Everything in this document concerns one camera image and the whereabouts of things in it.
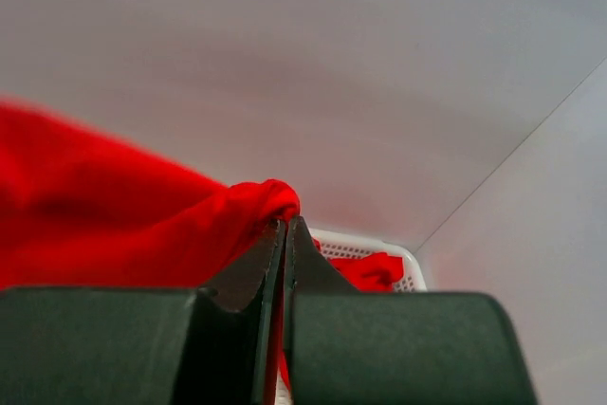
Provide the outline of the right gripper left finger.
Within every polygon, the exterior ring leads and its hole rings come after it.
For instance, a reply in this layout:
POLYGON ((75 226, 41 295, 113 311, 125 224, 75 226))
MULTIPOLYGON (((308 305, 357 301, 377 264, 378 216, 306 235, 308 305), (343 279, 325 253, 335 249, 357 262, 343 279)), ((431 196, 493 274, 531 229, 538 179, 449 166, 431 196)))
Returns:
POLYGON ((285 225, 197 287, 14 287, 5 404, 270 404, 285 225))

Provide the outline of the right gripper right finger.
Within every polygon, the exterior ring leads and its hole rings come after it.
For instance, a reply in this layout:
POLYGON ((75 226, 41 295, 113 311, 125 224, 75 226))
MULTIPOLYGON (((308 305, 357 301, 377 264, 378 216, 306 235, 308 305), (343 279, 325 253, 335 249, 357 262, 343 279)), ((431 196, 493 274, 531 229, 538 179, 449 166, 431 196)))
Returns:
POLYGON ((477 292, 362 292, 313 244, 285 244, 284 349, 296 404, 534 404, 504 308, 477 292))

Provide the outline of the red t shirt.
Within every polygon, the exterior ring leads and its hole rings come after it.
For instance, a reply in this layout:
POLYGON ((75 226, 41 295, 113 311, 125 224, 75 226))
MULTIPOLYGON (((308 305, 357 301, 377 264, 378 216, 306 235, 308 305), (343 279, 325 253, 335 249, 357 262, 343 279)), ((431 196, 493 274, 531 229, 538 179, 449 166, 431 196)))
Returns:
POLYGON ((195 286, 272 220, 280 180, 227 186, 51 116, 1 107, 1 285, 195 286))

